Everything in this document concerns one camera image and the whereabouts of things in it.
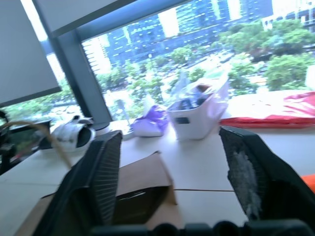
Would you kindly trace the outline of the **grey window roller blind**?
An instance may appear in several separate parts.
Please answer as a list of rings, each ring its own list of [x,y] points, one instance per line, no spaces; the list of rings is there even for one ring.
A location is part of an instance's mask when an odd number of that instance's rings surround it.
[[[61,89],[20,0],[0,0],[0,107]]]

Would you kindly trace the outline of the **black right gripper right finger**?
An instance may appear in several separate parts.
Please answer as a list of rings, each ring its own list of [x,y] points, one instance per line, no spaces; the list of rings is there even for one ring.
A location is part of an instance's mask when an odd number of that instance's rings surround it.
[[[315,227],[315,193],[261,137],[221,126],[227,178],[249,220],[299,219]]]

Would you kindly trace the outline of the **purple and white pouch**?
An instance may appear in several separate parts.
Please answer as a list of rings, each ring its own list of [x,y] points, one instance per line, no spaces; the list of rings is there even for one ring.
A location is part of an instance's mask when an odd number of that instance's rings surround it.
[[[158,105],[147,94],[143,99],[143,115],[131,124],[136,137],[161,137],[169,124],[169,119],[164,106]]]

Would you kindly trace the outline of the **white and black headset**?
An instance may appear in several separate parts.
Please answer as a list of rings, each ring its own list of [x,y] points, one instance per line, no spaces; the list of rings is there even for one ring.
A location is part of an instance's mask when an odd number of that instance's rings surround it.
[[[52,136],[57,139],[65,152],[85,149],[95,139],[93,124],[92,118],[76,115],[70,121],[55,128]]]

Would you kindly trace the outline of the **orange plush toy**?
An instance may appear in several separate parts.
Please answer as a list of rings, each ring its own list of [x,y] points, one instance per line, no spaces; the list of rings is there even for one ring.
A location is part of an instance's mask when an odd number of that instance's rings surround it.
[[[315,174],[301,176],[301,179],[315,194]]]

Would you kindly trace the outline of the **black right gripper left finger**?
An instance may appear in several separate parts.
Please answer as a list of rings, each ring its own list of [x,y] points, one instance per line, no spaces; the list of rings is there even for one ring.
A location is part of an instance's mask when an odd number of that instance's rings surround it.
[[[54,193],[32,236],[90,236],[112,223],[118,187],[121,131],[96,137]]]

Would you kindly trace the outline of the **white plastic storage bin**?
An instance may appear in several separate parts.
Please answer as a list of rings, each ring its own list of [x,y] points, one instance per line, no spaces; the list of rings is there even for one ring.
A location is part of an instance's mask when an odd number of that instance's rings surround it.
[[[167,106],[178,140],[199,140],[215,128],[228,107],[228,82],[194,82],[182,88]]]

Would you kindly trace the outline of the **red and white cloth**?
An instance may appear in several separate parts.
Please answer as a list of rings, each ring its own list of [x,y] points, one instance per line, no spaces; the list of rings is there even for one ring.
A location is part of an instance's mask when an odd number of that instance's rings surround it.
[[[315,91],[280,90],[231,98],[221,125],[238,128],[315,127]]]

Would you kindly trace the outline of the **grey window frame post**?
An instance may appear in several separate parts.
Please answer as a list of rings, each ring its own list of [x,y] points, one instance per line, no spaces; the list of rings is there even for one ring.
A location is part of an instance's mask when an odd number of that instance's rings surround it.
[[[77,30],[71,27],[65,32],[53,32],[44,16],[40,0],[32,2],[83,115],[92,118],[93,128],[98,134],[108,132],[112,118]]]

